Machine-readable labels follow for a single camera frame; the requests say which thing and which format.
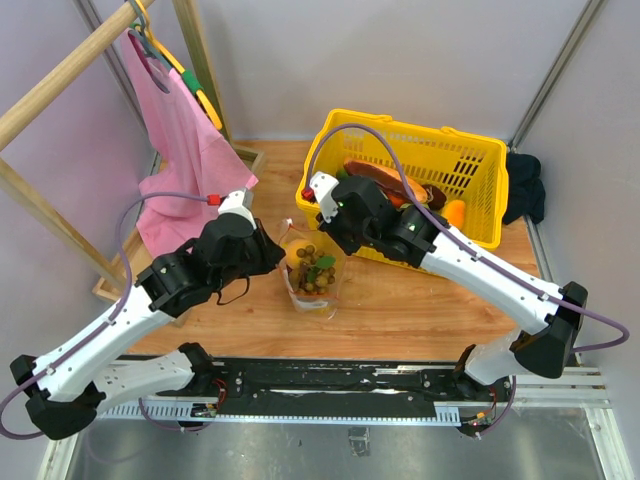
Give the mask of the orange yellow peach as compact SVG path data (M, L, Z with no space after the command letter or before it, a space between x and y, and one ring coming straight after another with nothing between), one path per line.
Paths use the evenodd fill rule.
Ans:
M299 238L290 241L284 250L286 265L291 269L297 269L302 260L315 253L316 246L307 239Z

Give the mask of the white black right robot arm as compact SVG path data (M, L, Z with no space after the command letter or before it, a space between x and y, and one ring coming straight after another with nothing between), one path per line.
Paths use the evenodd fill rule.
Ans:
M414 205L395 208L371 179L341 180L318 172L310 188L320 207L319 230L347 255L361 248L388 260L447 278L513 319L516 329L489 344L467 347L451 375L455 392L474 400L510 375L558 379L581 328L588 292L563 287L519 270L480 248L439 215L426 218Z

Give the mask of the brown longan bunch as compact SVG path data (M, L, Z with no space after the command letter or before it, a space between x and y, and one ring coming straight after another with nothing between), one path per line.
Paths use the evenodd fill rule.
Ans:
M290 289L296 294L306 296L327 294L336 282L336 263L334 255L316 246L315 253L302 260L297 269L291 269L286 265Z

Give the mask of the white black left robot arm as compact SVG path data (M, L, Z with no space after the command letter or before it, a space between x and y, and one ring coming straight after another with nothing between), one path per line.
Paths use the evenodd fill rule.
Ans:
M46 355L14 359L10 369L28 397L25 408L37 433L62 440L140 397L207 393L218 373L197 343L135 365L112 363L139 339L220 295L230 283L275 270L284 256L259 220L223 214L199 237L155 258L129 294L71 340Z

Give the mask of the clear zip bag orange zipper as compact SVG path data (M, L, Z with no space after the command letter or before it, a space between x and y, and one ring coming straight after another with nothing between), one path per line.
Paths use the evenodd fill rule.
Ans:
M337 312L346 255L325 233L302 228L291 218L280 224L284 250L279 270L294 308L331 319Z

